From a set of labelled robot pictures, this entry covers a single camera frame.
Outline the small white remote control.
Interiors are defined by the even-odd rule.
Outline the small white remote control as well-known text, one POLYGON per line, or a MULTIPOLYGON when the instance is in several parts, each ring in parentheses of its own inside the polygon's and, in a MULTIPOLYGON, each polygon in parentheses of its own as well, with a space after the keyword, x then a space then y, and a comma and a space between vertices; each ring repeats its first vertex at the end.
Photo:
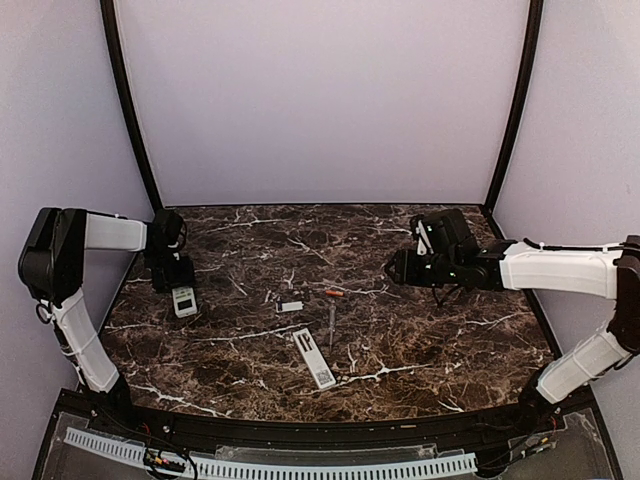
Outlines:
POLYGON ((178 318, 185 318, 197 313, 195 291, 192 287, 178 287, 172 290, 174 312, 178 318))

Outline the clear handle screwdriver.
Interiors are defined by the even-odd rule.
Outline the clear handle screwdriver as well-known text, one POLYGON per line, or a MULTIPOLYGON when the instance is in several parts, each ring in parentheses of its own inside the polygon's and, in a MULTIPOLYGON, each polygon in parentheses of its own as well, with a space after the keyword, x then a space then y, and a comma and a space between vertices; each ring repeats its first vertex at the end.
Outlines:
POLYGON ((336 325, 336 305, 330 304, 329 306, 329 349, 331 350, 334 342, 335 335, 335 325, 336 325))

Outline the white battery cover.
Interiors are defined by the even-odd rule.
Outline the white battery cover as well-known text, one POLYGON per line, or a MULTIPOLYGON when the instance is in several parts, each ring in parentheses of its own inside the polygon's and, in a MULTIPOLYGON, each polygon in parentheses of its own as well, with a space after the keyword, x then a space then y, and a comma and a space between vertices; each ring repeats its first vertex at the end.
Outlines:
POLYGON ((278 308, 276 306, 276 312, 277 313, 296 312, 296 311, 301 311, 303 308, 304 308, 304 302, 303 301, 285 302, 283 304, 282 308, 278 308))

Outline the long white remote control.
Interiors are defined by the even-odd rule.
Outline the long white remote control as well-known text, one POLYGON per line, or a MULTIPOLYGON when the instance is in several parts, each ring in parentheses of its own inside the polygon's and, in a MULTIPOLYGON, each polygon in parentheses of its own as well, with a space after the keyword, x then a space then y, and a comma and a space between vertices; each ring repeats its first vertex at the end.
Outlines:
POLYGON ((335 386, 336 379, 310 331, 307 328, 298 330, 293 333, 293 339, 316 383, 316 386, 320 390, 335 386))

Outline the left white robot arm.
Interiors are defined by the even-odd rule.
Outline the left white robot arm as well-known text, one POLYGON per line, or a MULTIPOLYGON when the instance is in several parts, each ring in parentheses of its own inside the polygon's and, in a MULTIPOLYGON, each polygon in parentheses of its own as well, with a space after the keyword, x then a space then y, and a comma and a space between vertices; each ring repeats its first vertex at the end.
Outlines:
POLYGON ((84 260, 88 250, 143 255, 155 292, 195 285, 192 260, 182 253, 187 227, 174 210, 161 209, 151 222, 78 208, 44 207, 36 217, 18 261, 18 275, 37 302, 40 321, 51 324, 61 351, 79 381, 109 394, 121 383, 84 300, 84 260))

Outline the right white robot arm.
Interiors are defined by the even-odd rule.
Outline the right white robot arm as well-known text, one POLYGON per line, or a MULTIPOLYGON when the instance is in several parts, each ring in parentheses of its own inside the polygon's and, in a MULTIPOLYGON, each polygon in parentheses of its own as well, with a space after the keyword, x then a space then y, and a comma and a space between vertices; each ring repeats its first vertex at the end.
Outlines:
POLYGON ((608 324, 546 366, 522 392, 522 403, 510 413, 517 432, 534 432, 547 420, 549 405, 638 355, 638 236, 600 246, 556 246, 523 239, 480 247, 458 209, 417 215, 410 230, 415 248, 396 251, 384 266, 398 285, 565 291, 614 301, 608 324))

